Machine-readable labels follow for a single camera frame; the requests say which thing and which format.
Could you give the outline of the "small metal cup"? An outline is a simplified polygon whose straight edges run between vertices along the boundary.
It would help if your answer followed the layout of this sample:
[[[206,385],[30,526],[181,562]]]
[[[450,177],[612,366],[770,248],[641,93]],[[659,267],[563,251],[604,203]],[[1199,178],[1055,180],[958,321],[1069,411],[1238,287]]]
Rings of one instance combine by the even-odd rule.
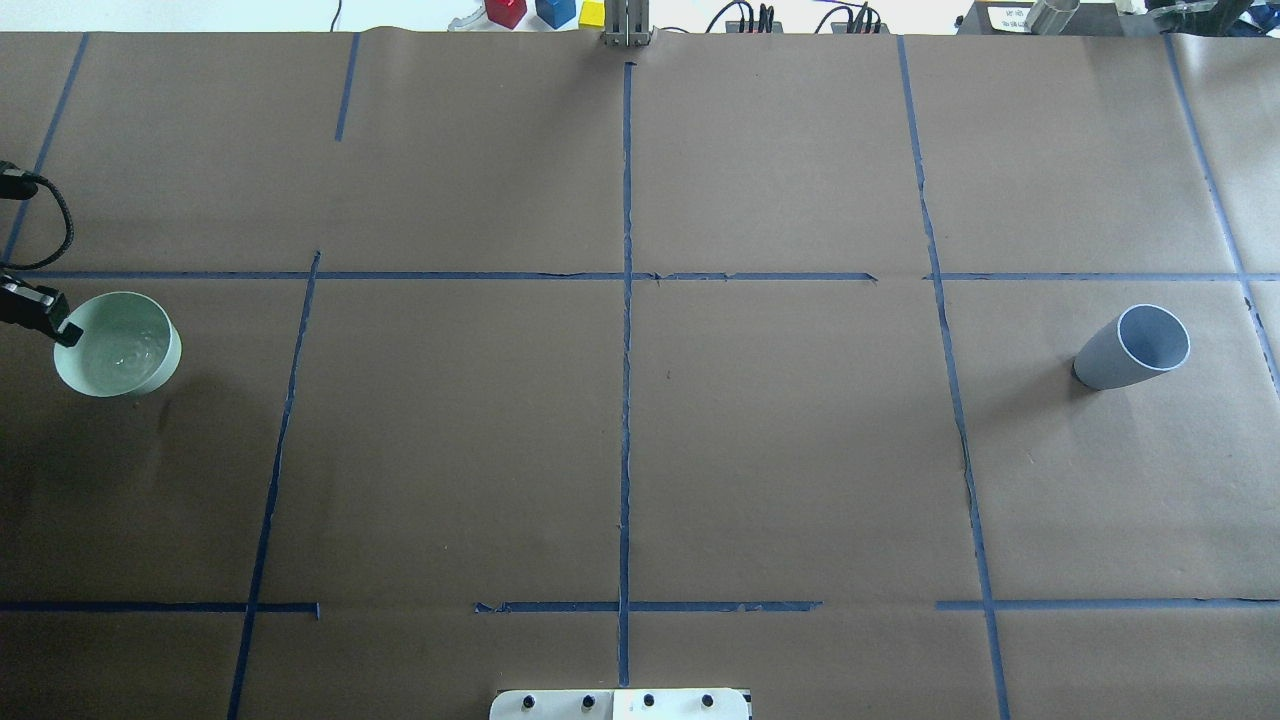
[[[1036,0],[1027,10],[1024,27],[1029,35],[1061,35],[1080,4],[1079,0]]]

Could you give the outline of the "red cube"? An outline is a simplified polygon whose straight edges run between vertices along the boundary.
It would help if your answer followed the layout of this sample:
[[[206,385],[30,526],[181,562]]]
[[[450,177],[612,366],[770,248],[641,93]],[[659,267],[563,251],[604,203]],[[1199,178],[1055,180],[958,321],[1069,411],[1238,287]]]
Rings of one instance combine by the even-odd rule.
[[[527,14],[525,0],[484,0],[483,8],[489,22],[506,29],[516,29]]]

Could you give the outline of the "mint green bowl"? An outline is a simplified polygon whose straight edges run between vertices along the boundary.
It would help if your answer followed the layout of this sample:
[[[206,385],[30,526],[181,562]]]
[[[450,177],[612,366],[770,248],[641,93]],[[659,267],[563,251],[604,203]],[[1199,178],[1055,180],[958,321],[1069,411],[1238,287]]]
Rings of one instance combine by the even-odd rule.
[[[55,345],[54,369],[65,386],[93,398],[148,395],[169,382],[183,355],[183,340],[169,313],[154,299],[116,291],[76,307],[68,323],[79,328],[72,346]]]

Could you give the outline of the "black power strip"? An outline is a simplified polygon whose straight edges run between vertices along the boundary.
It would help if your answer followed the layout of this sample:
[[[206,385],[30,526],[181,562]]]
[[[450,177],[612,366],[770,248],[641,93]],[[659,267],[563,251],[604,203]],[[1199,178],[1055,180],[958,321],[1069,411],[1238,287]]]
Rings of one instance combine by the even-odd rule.
[[[785,27],[777,18],[774,5],[748,1],[727,3],[716,15],[716,20],[723,20],[723,31],[731,35],[780,35]]]
[[[850,19],[845,26],[846,35],[879,35],[884,28],[882,15],[869,3],[850,6]]]

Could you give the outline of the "yellow cube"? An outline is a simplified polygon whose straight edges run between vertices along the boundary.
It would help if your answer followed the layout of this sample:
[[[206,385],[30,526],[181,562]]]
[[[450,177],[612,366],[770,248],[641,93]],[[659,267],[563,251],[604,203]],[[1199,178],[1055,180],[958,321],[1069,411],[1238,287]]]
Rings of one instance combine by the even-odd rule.
[[[603,29],[605,26],[605,3],[602,0],[582,0],[579,4],[579,28]]]

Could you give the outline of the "aluminium frame post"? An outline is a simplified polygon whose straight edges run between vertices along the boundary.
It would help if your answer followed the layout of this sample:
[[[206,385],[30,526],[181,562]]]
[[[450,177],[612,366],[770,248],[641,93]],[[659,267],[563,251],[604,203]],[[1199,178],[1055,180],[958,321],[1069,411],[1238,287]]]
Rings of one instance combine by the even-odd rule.
[[[645,47],[652,44],[649,0],[605,0],[602,42],[608,47]]]

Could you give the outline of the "blue cube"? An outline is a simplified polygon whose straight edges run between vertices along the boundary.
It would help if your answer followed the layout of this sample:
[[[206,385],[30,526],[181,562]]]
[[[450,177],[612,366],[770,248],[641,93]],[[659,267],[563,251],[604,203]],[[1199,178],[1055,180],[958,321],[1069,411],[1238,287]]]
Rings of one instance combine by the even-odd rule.
[[[575,0],[535,0],[534,6],[538,18],[552,29],[563,29],[579,14]]]

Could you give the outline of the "blue-grey plastic cup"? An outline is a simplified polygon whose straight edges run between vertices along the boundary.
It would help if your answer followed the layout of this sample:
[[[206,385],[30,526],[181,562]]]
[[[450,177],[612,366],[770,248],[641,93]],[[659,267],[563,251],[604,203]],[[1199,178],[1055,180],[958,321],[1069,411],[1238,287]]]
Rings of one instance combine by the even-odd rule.
[[[1190,334],[1165,307],[1138,304],[1100,328],[1071,363],[1083,386],[1119,389],[1180,368],[1190,356]]]

